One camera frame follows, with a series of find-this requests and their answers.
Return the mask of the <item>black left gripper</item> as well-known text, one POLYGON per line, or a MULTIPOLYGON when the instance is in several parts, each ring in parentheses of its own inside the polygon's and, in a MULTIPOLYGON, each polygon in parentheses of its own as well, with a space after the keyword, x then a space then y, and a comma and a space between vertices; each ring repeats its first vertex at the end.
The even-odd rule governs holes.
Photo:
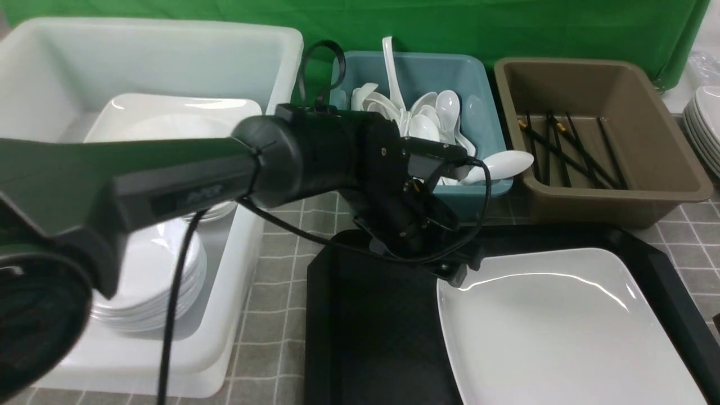
POLYGON ((381 259, 421 269, 460 287, 479 254, 462 252, 479 233, 480 209, 471 229, 434 194, 440 177, 464 176, 484 163, 460 146, 399 136, 363 136, 350 170, 350 185, 340 194, 354 222, 371 236, 368 250, 381 259))

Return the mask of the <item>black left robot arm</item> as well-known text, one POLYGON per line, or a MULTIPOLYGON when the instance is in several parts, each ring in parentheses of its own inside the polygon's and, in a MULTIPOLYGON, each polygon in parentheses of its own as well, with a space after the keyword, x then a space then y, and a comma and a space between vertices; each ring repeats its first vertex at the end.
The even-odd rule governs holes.
POLYGON ((267 213, 339 191, 380 250, 362 254, 460 274, 455 251, 481 228, 451 239, 457 216, 433 190, 442 177, 491 172, 460 146, 406 137, 374 112, 310 110, 290 103, 249 117, 227 137, 106 143, 2 139, 2 402, 48 374, 79 341, 93 293, 118 292, 133 232, 193 216, 172 273, 157 402, 164 404, 182 270, 205 212, 234 201, 267 213))

